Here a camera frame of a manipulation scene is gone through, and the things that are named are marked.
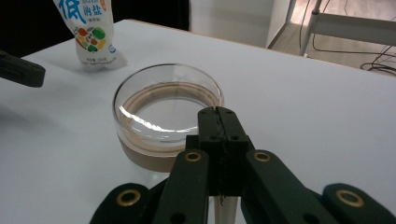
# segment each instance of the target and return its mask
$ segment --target petri dish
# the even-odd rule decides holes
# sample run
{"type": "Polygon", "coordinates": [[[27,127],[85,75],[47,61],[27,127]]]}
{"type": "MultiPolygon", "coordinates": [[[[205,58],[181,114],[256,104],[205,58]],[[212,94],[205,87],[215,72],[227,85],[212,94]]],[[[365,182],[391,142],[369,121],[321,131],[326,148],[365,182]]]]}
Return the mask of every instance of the petri dish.
{"type": "Polygon", "coordinates": [[[113,100],[120,144],[137,165],[170,172],[187,135],[197,134],[197,113],[223,106],[217,82],[186,64],[157,64],[127,77],[113,100]]]}

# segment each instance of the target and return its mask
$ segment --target white wall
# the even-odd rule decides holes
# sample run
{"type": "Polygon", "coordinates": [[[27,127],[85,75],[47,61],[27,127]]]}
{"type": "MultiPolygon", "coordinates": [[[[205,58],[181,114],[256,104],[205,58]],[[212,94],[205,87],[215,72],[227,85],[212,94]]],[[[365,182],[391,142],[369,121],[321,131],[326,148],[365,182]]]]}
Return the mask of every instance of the white wall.
{"type": "Polygon", "coordinates": [[[191,31],[265,48],[285,22],[289,1],[191,0],[191,31]]]}
{"type": "Polygon", "coordinates": [[[271,44],[288,17],[290,0],[275,0],[266,46],[271,44]]]}

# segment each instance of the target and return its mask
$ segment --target floor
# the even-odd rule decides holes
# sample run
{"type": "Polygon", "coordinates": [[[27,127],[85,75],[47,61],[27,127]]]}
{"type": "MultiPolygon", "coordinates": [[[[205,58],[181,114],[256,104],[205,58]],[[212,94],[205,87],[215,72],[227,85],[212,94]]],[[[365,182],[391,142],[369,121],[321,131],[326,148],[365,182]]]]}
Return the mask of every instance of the floor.
{"type": "MultiPolygon", "coordinates": [[[[309,18],[312,9],[315,6],[316,1],[311,0],[297,0],[296,6],[293,11],[290,24],[286,26],[281,36],[273,45],[272,49],[298,55],[299,47],[299,36],[301,23],[304,16],[304,11],[307,3],[308,10],[304,18],[304,26],[302,29],[302,38],[304,38],[304,31],[309,22],[309,18]]],[[[320,11],[323,12],[327,0],[323,0],[320,11]]],[[[363,17],[369,19],[378,19],[385,21],[396,21],[396,4],[394,0],[330,0],[329,5],[326,7],[326,13],[348,15],[354,17],[363,17]]],[[[363,63],[371,63],[378,57],[378,54],[351,54],[351,53],[335,53],[335,52],[323,52],[313,49],[313,35],[311,35],[308,48],[306,50],[309,58],[322,60],[330,63],[337,63],[346,66],[361,68],[363,63]]],[[[355,40],[342,39],[337,37],[316,35],[315,37],[316,49],[326,50],[342,50],[342,51],[358,51],[358,52],[381,52],[386,49],[387,46],[377,45],[372,43],[366,43],[355,40]]],[[[393,47],[387,51],[387,54],[396,55],[396,47],[393,47]]],[[[396,68],[396,58],[389,56],[382,56],[377,60],[377,63],[381,62],[387,66],[396,68]]],[[[370,68],[370,64],[364,65],[363,68],[370,68]]],[[[396,77],[396,72],[393,74],[373,70],[376,74],[382,74],[387,76],[396,77]]]]}

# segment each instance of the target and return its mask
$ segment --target white table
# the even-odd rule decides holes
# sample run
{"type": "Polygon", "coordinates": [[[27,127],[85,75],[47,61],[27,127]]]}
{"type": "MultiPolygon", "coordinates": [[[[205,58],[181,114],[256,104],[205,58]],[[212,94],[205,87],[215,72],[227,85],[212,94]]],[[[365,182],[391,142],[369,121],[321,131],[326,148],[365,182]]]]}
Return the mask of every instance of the white table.
{"type": "Polygon", "coordinates": [[[89,223],[116,186],[164,178],[127,159],[111,112],[119,84],[157,63],[210,74],[255,147],[308,188],[347,183],[396,214],[396,78],[135,21],[114,45],[119,70],[83,72],[66,41],[25,58],[47,69],[42,88],[0,80],[0,223],[89,223]]]}

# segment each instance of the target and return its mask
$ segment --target cable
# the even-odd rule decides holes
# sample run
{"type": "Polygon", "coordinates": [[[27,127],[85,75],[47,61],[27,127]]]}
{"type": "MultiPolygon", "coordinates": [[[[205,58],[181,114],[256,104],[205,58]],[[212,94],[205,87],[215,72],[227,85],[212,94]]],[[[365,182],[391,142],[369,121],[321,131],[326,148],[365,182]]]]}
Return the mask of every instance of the cable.
{"type": "Polygon", "coordinates": [[[345,13],[347,15],[347,0],[346,0],[346,4],[344,5],[344,11],[345,11],[345,13]]]}
{"type": "Polygon", "coordinates": [[[326,11],[326,8],[327,8],[327,6],[329,5],[329,3],[330,3],[330,0],[327,1],[326,6],[323,8],[323,13],[324,13],[324,11],[326,11]]]}
{"type": "MultiPolygon", "coordinates": [[[[387,46],[384,46],[384,48],[382,48],[381,49],[381,51],[379,52],[380,54],[382,54],[383,52],[383,50],[386,48],[387,46]]],[[[396,58],[396,53],[394,53],[393,55],[390,55],[390,56],[388,56],[388,58],[387,59],[383,59],[381,62],[378,62],[378,63],[382,63],[382,62],[390,62],[390,63],[396,63],[396,62],[394,62],[394,61],[389,61],[389,59],[391,59],[391,58],[396,58]]]]}
{"type": "Polygon", "coordinates": [[[301,26],[300,26],[300,48],[301,48],[301,31],[303,30],[303,24],[304,24],[305,14],[306,14],[306,11],[308,10],[308,6],[309,6],[309,2],[310,2],[310,1],[311,1],[311,0],[308,0],[308,3],[306,4],[305,11],[304,11],[304,15],[303,15],[303,21],[301,22],[301,26]]]}
{"type": "Polygon", "coordinates": [[[387,66],[384,65],[382,63],[376,63],[376,61],[378,59],[380,59],[388,50],[390,50],[392,48],[392,46],[388,46],[387,49],[385,49],[387,46],[385,46],[384,48],[382,48],[381,53],[371,62],[371,63],[363,63],[361,65],[361,69],[363,70],[367,70],[367,71],[373,71],[373,70],[378,70],[381,72],[386,72],[389,74],[392,74],[394,76],[396,76],[396,68],[391,67],[391,66],[387,66]],[[364,69],[364,65],[370,64],[370,68],[369,69],[364,69]]]}
{"type": "Polygon", "coordinates": [[[386,73],[389,73],[389,74],[392,74],[392,75],[396,76],[396,68],[393,68],[393,67],[390,67],[390,66],[386,66],[386,65],[380,64],[380,63],[363,63],[361,65],[361,69],[362,70],[366,70],[366,71],[378,70],[378,71],[386,72],[386,73]],[[371,67],[369,69],[365,69],[364,65],[368,65],[368,64],[370,64],[371,67]]]}

